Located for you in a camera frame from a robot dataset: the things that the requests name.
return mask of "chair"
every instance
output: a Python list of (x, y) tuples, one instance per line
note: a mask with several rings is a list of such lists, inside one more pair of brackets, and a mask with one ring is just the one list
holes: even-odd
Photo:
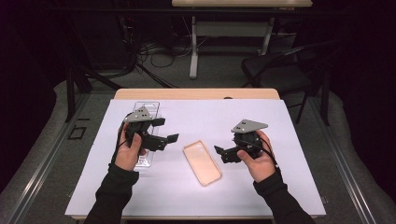
[[(274, 88), (281, 98), (304, 91), (303, 101), (297, 104), (301, 106), (296, 120), (299, 123), (307, 97), (316, 94), (321, 85), (324, 91), (322, 103), (328, 102), (323, 97), (328, 97), (329, 70), (337, 46), (338, 42), (332, 40), (244, 59), (241, 67), (248, 82), (242, 87), (250, 84), (254, 88)], [(325, 109), (326, 118), (323, 119), (328, 125), (327, 106)]]

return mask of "black cable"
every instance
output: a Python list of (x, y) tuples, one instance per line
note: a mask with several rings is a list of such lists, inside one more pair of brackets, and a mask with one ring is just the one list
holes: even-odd
[(158, 77), (157, 75), (151, 73), (147, 68), (145, 68), (142, 64), (138, 63), (136, 66), (141, 68), (149, 77), (151, 77), (154, 81), (162, 85), (164, 88), (178, 88), (178, 86), (166, 81), (165, 79)]
[(244, 140), (238, 140), (238, 143), (244, 143), (244, 144), (246, 144), (246, 145), (249, 145), (249, 146), (258, 148), (258, 149), (259, 149), (260, 151), (262, 151), (262, 152), (265, 152), (265, 153), (271, 158), (271, 160), (273, 161), (275, 168), (276, 168), (276, 169), (279, 169), (279, 165), (277, 164), (274, 155), (272, 155), (273, 153), (272, 153), (271, 147), (269, 147), (270, 150), (271, 150), (271, 153), (269, 153), (269, 152), (267, 151), (267, 149), (265, 149), (264, 147), (259, 147), (259, 146), (257, 146), (257, 145), (254, 145), (254, 144), (249, 143), (249, 142), (244, 141)]

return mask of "wire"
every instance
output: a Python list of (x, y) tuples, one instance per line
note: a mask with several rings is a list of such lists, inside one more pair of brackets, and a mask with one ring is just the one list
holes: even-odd
[(275, 159), (275, 157), (274, 157), (274, 155), (273, 155), (273, 152), (272, 152), (271, 147), (269, 147), (270, 150), (271, 150), (271, 153), (270, 153), (270, 152), (268, 152), (267, 149), (265, 149), (264, 147), (256, 146), (256, 145), (254, 145), (254, 144), (252, 144), (252, 143), (249, 143), (249, 142), (247, 142), (247, 141), (244, 141), (244, 140), (238, 140), (238, 143), (244, 143), (244, 144), (246, 144), (246, 145), (249, 145), (249, 146), (258, 148), (258, 149), (260, 149), (262, 152), (265, 152), (265, 153), (271, 158), (271, 160), (273, 161), (275, 168), (279, 169), (279, 165), (278, 165), (277, 162), (276, 162), (276, 159)]

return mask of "table leg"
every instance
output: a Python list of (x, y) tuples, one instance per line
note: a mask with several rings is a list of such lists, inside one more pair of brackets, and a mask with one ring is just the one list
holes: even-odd
[(191, 31), (192, 31), (192, 54), (191, 54), (191, 67), (190, 67), (190, 78), (197, 78), (197, 69), (198, 69), (198, 49), (197, 49), (197, 26), (195, 17), (192, 17), (191, 23)]
[(262, 42), (262, 48), (259, 50), (259, 55), (264, 55), (268, 50), (268, 44), (270, 43), (271, 34), (274, 28), (274, 21), (275, 18), (270, 18), (270, 20), (268, 21), (268, 26), (265, 28), (266, 29), (265, 38), (264, 41)]

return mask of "clear plastic packaging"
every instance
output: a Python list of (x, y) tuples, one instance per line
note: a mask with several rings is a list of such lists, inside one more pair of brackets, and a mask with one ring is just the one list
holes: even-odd
[[(134, 104), (134, 111), (136, 111), (136, 109), (140, 108), (144, 106), (148, 112), (150, 113), (150, 115), (152, 116), (153, 119), (157, 119), (160, 118), (161, 115), (159, 114), (159, 110), (160, 110), (160, 103), (159, 102), (136, 102)], [(159, 131), (159, 127), (152, 127), (150, 126), (148, 128), (148, 133), (152, 134), (152, 135), (158, 135), (158, 131)], [(147, 150), (146, 155), (144, 156), (139, 156), (139, 160), (137, 162), (136, 167), (150, 167), (152, 162), (153, 162), (153, 158), (154, 158), (154, 152)]]

